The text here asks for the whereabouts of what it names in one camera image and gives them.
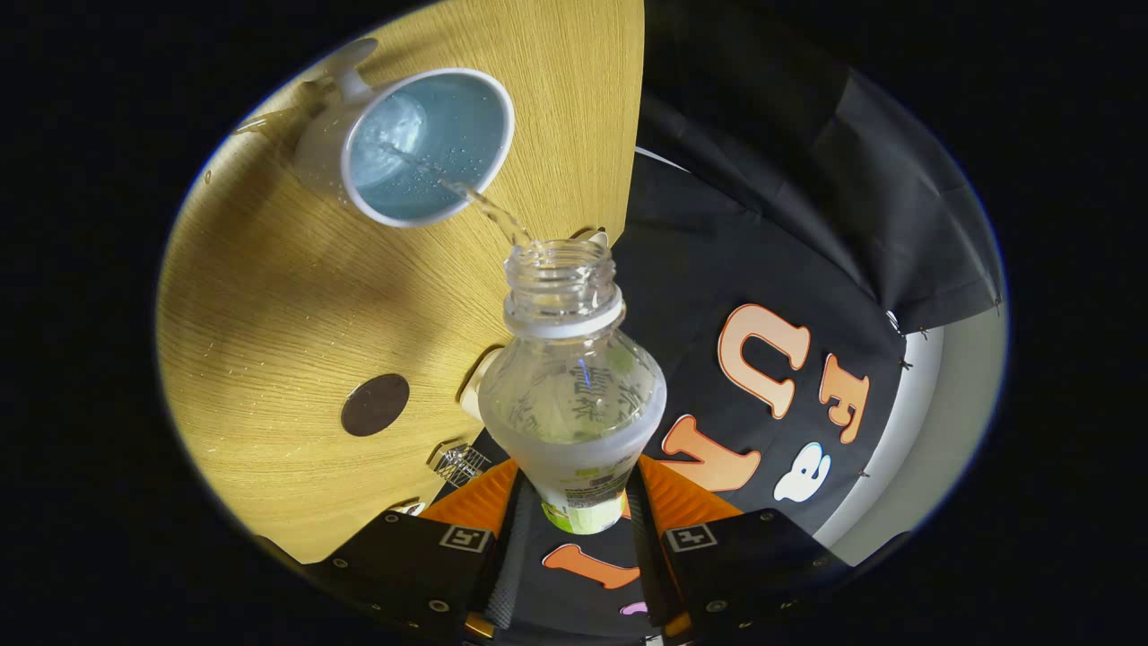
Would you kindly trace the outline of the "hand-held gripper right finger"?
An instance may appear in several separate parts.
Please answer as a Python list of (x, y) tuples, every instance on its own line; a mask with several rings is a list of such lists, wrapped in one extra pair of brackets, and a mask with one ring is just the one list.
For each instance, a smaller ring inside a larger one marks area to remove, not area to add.
[(742, 512), (647, 457), (633, 473), (633, 522), (649, 622), (664, 643), (763, 626), (853, 573), (782, 511)]

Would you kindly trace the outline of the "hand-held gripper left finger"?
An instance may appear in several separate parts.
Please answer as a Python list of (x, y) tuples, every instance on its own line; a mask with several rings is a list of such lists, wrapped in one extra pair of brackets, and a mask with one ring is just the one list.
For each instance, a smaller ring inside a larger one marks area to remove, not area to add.
[(505, 459), (418, 516), (385, 511), (320, 562), (324, 591), (419, 643), (495, 643), (522, 573), (522, 473)]

